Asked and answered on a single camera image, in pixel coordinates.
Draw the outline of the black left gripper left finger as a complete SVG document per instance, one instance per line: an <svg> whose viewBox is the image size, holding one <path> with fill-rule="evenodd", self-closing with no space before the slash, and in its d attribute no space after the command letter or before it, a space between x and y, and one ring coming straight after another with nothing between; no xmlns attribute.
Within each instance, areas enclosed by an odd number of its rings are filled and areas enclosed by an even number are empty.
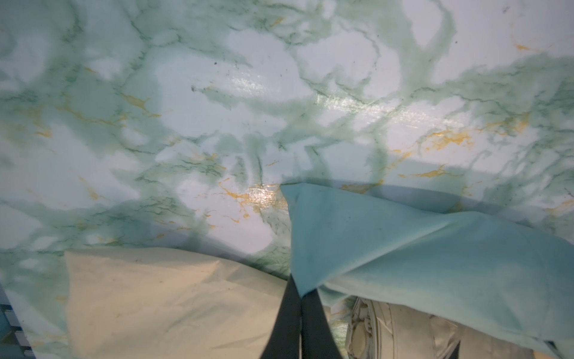
<svg viewBox="0 0 574 359"><path fill-rule="evenodd" d="M292 276L261 359L299 359L301 333L301 300Z"/></svg>

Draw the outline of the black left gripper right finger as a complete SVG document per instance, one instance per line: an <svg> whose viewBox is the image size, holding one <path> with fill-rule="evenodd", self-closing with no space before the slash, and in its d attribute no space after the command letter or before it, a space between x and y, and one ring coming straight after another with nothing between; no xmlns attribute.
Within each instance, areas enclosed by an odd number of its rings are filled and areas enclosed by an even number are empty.
<svg viewBox="0 0 574 359"><path fill-rule="evenodd" d="M301 348L303 359L342 359L321 305L318 291L301 300Z"/></svg>

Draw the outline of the beige umbrella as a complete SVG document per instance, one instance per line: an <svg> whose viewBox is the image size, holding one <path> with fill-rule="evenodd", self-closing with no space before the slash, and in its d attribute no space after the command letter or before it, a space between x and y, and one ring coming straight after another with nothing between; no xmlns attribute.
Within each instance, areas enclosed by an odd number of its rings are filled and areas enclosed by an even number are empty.
<svg viewBox="0 0 574 359"><path fill-rule="evenodd" d="M346 337L350 358L548 358L464 325L401 305L358 298Z"/></svg>

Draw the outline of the beige umbrella sleeve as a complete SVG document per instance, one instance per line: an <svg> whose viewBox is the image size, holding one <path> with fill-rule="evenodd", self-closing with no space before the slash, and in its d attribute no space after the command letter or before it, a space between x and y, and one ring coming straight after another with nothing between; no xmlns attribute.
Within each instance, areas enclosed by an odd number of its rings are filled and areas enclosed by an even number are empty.
<svg viewBox="0 0 574 359"><path fill-rule="evenodd" d="M258 358L286 282L169 248L67 251L77 358Z"/></svg>

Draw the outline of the mint green umbrella sleeve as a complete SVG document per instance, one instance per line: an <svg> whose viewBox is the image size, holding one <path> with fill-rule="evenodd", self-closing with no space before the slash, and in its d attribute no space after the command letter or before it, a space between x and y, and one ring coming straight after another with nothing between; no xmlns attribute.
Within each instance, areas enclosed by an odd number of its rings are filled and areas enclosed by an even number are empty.
<svg viewBox="0 0 574 359"><path fill-rule="evenodd" d="M301 296L404 305L573 356L573 245L565 239L480 212L428 212L310 183L281 192Z"/></svg>

